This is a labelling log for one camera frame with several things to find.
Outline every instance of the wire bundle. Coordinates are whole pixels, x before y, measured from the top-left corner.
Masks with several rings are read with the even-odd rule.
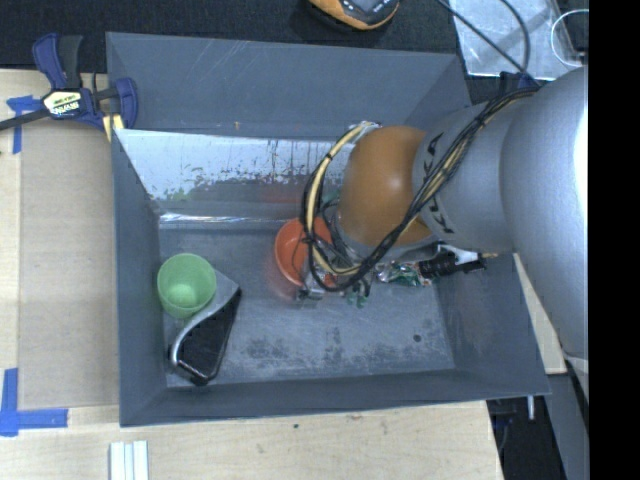
[[[365,277],[373,270],[376,264],[380,263],[409,225],[418,218],[422,208],[433,199],[456,173],[478,131],[507,105],[521,98],[531,96],[537,90],[537,87],[519,89],[490,100],[478,116],[458,134],[443,157],[437,162],[432,171],[427,174],[409,204],[402,221],[382,239],[369,256],[358,263],[352,262],[351,265],[346,267],[336,265],[335,261],[332,262],[329,259],[327,252],[331,252],[333,247],[317,236],[314,231],[314,220],[323,211],[322,185],[329,164],[346,144],[359,140],[369,127],[374,126],[374,123],[360,123],[340,137],[311,173],[302,197],[300,220],[305,235],[304,241],[308,247],[309,271],[315,282],[327,292],[342,292],[349,288],[358,291],[364,288],[364,294],[368,296],[370,285],[365,280]],[[318,267],[328,274],[330,282],[327,282],[326,278],[320,275]]]

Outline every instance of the blue clamp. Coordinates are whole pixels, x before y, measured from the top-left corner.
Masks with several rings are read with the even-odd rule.
[[[0,436],[15,437],[20,430],[35,428],[66,428],[68,413],[68,409],[18,411],[18,369],[4,371]]]
[[[82,36],[60,36],[50,33],[35,42],[33,58],[38,70],[49,80],[51,91],[42,98],[36,109],[31,108],[32,112],[0,122],[0,131],[44,117],[78,121],[105,131],[105,114],[100,110],[99,102],[112,98],[118,98],[116,112],[120,114],[124,125],[127,128],[133,127],[138,116],[135,83],[130,78],[120,78],[115,81],[114,87],[103,91],[91,92],[83,88],[77,70],[81,41]]]

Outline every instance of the black cable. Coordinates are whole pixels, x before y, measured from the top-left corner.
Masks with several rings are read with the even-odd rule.
[[[500,48],[491,38],[487,37],[482,31],[478,30],[472,23],[469,22],[464,16],[462,16],[458,11],[456,11],[453,7],[451,7],[444,0],[435,0],[438,4],[444,7],[447,11],[453,14],[456,18],[458,18],[462,23],[464,23],[467,27],[469,27],[475,34],[481,37],[487,44],[489,44],[492,48],[494,48],[500,55],[502,55],[507,61],[509,61],[514,67],[518,69],[518,71],[526,76],[528,76],[534,83],[538,84],[535,78],[527,71],[529,67],[529,59],[531,56],[531,38],[529,37],[529,32],[527,30],[526,24],[522,19],[522,16],[518,14],[518,11],[507,1],[507,0],[499,0],[502,2],[509,11],[513,14],[515,19],[517,20],[520,28],[522,30],[522,34],[524,37],[524,59],[523,64],[519,64],[516,60],[511,57],[507,52],[505,52],[502,48]]]

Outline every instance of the orange bowl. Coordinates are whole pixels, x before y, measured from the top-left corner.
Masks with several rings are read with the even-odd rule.
[[[316,234],[331,243],[331,233],[321,217],[314,221]],[[304,229],[300,219],[288,220],[276,235],[274,252],[276,263],[282,275],[296,286],[303,286],[302,272],[307,261],[309,247],[303,243]]]

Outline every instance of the blue tape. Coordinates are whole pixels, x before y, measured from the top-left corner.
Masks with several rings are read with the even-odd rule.
[[[18,411],[18,369],[4,371],[0,436],[15,437],[20,430],[33,428],[66,428],[68,409]]]
[[[16,113],[16,117],[21,116],[24,112],[33,112],[42,108],[40,100],[33,96],[9,98],[7,105]],[[22,127],[16,126],[13,130],[13,154],[20,153],[20,151],[22,151]]]

